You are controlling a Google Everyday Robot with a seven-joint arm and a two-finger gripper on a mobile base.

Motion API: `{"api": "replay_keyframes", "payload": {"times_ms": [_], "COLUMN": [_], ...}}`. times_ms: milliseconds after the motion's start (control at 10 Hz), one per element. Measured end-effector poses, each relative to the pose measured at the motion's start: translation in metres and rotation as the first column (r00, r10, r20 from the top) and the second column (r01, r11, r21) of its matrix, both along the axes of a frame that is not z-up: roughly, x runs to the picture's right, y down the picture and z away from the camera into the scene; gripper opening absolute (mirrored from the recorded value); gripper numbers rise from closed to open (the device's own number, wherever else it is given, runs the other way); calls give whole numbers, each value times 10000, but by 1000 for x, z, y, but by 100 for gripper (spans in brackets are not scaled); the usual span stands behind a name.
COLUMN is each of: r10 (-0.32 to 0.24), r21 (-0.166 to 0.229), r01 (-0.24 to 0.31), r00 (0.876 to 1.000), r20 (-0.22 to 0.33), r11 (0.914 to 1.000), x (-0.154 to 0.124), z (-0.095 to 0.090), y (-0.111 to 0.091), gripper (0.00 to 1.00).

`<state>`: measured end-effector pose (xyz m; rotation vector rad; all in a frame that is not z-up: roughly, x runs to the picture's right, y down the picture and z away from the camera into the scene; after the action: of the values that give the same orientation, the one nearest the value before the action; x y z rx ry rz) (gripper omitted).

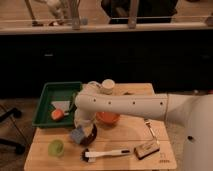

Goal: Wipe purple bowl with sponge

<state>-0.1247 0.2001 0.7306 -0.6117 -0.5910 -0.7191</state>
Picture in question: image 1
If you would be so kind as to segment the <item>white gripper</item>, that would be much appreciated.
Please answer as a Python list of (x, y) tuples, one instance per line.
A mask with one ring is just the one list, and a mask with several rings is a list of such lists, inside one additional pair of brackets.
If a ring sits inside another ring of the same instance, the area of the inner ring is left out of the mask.
[(74, 113), (74, 125), (87, 127), (94, 123), (95, 113), (77, 108)]

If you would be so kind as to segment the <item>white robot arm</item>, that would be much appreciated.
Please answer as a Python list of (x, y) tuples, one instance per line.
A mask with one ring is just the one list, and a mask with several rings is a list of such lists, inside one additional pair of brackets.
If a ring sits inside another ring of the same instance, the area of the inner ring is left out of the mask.
[(213, 94), (121, 95), (80, 92), (74, 123), (88, 126), (96, 112), (179, 124), (185, 128), (182, 171), (213, 171)]

